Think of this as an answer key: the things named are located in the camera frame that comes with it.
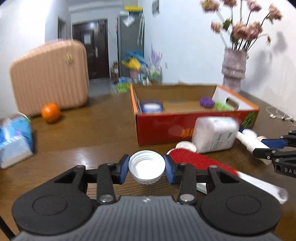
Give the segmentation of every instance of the wooden table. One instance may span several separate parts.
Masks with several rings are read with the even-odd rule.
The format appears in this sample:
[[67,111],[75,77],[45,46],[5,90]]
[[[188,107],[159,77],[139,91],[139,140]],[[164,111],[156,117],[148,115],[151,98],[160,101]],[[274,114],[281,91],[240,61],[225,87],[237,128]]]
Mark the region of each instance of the wooden table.
[[[260,106],[254,130],[267,138],[278,138],[296,129],[289,123],[270,119],[266,103],[242,94]],[[78,164],[87,169],[97,168],[106,162],[118,162],[125,153],[153,150],[161,155],[176,143],[139,147],[136,139],[135,120],[129,93],[111,94],[92,98],[81,108],[63,112],[63,119],[53,125],[41,118],[32,120],[37,132],[37,153],[33,157],[7,169],[0,170],[0,215],[18,233],[11,216],[13,202],[23,193]],[[207,154],[210,158],[230,165],[246,174],[260,178],[288,190],[289,200],[282,205],[282,218],[276,234],[285,241],[296,240],[296,179],[275,174],[273,166],[266,166],[254,159],[239,141],[230,150]],[[172,195],[177,196],[178,186],[168,184],[165,175],[156,184],[144,186],[130,174],[123,185],[114,185],[116,195]],[[90,197],[96,196],[96,185],[89,185]],[[0,232],[0,240],[6,237]]]

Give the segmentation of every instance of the vase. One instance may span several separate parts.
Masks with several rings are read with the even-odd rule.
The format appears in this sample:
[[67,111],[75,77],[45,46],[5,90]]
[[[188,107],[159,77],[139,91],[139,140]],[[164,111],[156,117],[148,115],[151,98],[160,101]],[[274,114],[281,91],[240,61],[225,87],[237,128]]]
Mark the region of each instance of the vase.
[[223,86],[234,92],[240,92],[241,80],[246,77],[246,62],[247,53],[245,51],[225,49],[222,63]]

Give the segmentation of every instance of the floor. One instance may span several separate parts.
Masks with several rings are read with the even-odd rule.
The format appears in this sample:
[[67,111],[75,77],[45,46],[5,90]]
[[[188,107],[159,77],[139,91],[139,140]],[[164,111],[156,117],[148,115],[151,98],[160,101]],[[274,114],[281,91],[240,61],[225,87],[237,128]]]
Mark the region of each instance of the floor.
[[89,81],[89,97],[97,97],[110,94],[112,86],[110,79],[94,79]]

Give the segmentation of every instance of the white plastic bottle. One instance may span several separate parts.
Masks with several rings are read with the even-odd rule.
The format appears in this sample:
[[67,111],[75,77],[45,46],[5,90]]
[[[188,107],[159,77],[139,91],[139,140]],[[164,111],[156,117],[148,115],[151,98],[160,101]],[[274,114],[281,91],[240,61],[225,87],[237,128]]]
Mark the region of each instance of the white plastic bottle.
[[231,117],[199,117],[192,142],[197,153],[226,150],[233,146],[239,124]]

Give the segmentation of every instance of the pink flower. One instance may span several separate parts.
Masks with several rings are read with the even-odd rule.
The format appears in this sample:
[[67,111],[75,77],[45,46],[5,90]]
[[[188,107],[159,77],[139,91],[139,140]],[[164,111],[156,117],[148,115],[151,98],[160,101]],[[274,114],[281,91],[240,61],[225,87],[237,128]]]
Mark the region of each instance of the pink flower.
[[268,18],[270,20],[281,20],[283,18],[283,15],[281,14],[281,12],[276,8],[276,6],[274,6],[273,4],[270,5],[269,7],[269,16]]
[[249,36],[248,28],[242,22],[237,23],[233,27],[233,37],[235,37],[236,39],[247,39],[248,36]]
[[267,36],[266,45],[267,45],[267,46],[270,46],[270,43],[271,43],[271,37],[268,35],[268,36]]
[[247,4],[251,12],[259,12],[262,9],[262,7],[254,0],[248,0]]
[[253,22],[247,28],[248,28],[248,32],[249,32],[248,37],[247,37],[248,41],[252,41],[253,39],[258,38],[259,34],[261,34],[263,32],[263,29],[262,29],[261,24],[259,22]]
[[214,0],[203,0],[200,4],[205,12],[215,12],[219,10],[219,2]]
[[221,0],[224,2],[224,5],[227,5],[229,7],[234,7],[237,4],[237,0]]
[[220,33],[222,28],[222,24],[221,23],[217,23],[217,22],[211,22],[211,29],[216,32],[216,33]]

